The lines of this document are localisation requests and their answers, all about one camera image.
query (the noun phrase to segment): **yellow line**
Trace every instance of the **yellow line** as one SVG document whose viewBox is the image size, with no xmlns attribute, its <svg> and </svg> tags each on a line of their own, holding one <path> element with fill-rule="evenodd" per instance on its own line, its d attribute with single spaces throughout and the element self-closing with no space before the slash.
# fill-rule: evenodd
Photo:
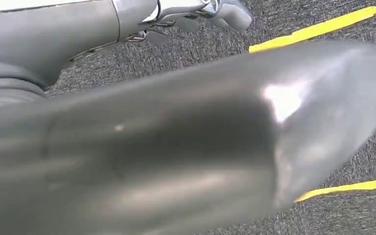
<svg viewBox="0 0 376 235">
<path fill-rule="evenodd" d="M 337 29 L 347 27 L 365 19 L 371 18 L 376 14 L 376 6 L 370 6 L 351 12 L 323 23 L 315 24 L 307 28 L 293 32 L 289 36 L 278 37 L 273 40 L 249 47 L 249 52 L 257 52 L 276 47 L 283 47 L 293 43 L 301 42 Z"/>
<path fill-rule="evenodd" d="M 301 202 L 317 195 L 322 195 L 322 194 L 327 194 L 327 193 L 332 193 L 332 192 L 344 192 L 344 191 L 352 191 L 352 190 L 374 190 L 374 189 L 376 189 L 376 180 L 353 184 L 353 185 L 342 185 L 342 186 L 332 187 L 332 188 L 321 188 L 321 189 L 317 189 L 317 190 L 305 193 L 295 202 Z"/>
</svg>

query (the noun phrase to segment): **floor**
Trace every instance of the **floor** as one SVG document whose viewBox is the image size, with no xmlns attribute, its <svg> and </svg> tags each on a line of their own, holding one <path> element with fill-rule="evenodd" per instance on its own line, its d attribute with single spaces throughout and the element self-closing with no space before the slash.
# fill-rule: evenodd
<svg viewBox="0 0 376 235">
<path fill-rule="evenodd" d="M 246 3 L 255 17 L 246 32 L 216 29 L 207 23 L 194 33 L 169 29 L 171 42 L 165 47 L 125 44 L 92 55 L 65 70 L 57 85 L 47 93 L 50 96 L 75 93 L 246 53 L 249 45 L 376 5 L 376 0 L 247 0 Z M 319 38 L 357 39 L 376 44 L 376 16 Z M 375 179 L 376 133 L 320 187 Z M 318 196 L 270 218 L 221 228 L 209 234 L 376 235 L 376 191 Z"/>
</svg>

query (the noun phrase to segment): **yellow tape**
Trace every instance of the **yellow tape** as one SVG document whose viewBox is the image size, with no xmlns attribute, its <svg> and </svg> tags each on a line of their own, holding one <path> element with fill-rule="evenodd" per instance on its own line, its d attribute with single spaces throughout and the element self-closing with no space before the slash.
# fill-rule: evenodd
<svg viewBox="0 0 376 235">
<path fill-rule="evenodd" d="M 343 15 L 332 20 L 328 20 L 323 23 L 315 24 L 310 27 L 295 31 L 289 36 L 278 37 L 261 44 L 250 46 L 249 52 L 252 53 L 301 42 L 371 18 L 375 14 L 376 6 L 366 7 L 361 10 L 351 12 L 347 15 Z"/>
<path fill-rule="evenodd" d="M 317 195 L 322 195 L 322 194 L 327 194 L 327 193 L 332 193 L 332 192 L 344 192 L 344 191 L 352 191 L 352 190 L 374 190 L 374 189 L 376 189 L 376 180 L 353 184 L 353 185 L 343 185 L 343 186 L 332 187 L 332 188 L 321 188 L 321 189 L 317 189 L 317 190 L 305 193 L 295 202 L 301 202 Z"/>
</svg>

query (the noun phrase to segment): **gray carpet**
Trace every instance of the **gray carpet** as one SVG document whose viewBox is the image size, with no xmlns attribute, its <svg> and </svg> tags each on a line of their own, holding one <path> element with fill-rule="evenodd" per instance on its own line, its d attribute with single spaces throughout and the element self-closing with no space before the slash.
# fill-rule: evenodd
<svg viewBox="0 0 376 235">
<path fill-rule="evenodd" d="M 148 43 L 120 45 L 78 62 L 63 72 L 59 83 L 48 94 L 75 93 L 245 53 L 249 45 L 376 5 L 376 0 L 248 0 L 247 4 L 255 14 L 255 21 L 246 32 L 217 30 L 210 24 L 202 25 L 194 33 L 170 29 L 167 32 L 171 42 L 164 47 L 156 48 Z M 319 38 L 376 43 L 376 17 Z M 320 187 L 374 179 L 376 133 Z M 376 235 L 376 190 L 318 196 L 270 218 L 210 231 L 210 234 Z"/>
</svg>

